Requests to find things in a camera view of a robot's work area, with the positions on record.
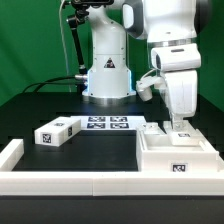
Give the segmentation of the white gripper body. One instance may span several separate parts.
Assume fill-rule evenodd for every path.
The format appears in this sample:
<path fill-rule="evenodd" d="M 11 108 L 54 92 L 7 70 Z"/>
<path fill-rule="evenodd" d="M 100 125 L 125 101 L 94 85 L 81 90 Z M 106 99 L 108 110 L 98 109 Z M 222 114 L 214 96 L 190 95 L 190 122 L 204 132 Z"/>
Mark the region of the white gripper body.
<path fill-rule="evenodd" d="M 173 119 L 192 117 L 197 105 L 197 72 L 195 70 L 164 74 L 167 106 Z"/>

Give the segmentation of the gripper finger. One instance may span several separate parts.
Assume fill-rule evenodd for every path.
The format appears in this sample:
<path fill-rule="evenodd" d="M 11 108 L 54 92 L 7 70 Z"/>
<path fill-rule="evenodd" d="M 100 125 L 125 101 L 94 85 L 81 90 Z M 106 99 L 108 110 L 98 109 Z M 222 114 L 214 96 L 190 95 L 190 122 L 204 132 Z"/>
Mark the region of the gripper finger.
<path fill-rule="evenodd" d="M 172 116 L 172 128 L 175 131 L 181 131 L 182 130 L 182 118 L 177 116 L 177 115 L 173 115 Z"/>

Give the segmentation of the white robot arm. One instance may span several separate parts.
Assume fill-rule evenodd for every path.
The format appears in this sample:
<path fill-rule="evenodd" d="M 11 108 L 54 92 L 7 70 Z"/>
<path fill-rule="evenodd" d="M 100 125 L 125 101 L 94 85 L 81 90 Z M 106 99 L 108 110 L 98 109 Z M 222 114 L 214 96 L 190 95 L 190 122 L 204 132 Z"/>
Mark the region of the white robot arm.
<path fill-rule="evenodd" d="M 117 6 L 121 25 L 111 25 L 103 7 L 89 9 L 93 64 L 83 95 L 104 102 L 138 94 L 148 101 L 155 88 L 171 127 L 183 129 L 196 111 L 196 38 L 210 19 L 211 0 L 121 0 Z"/>

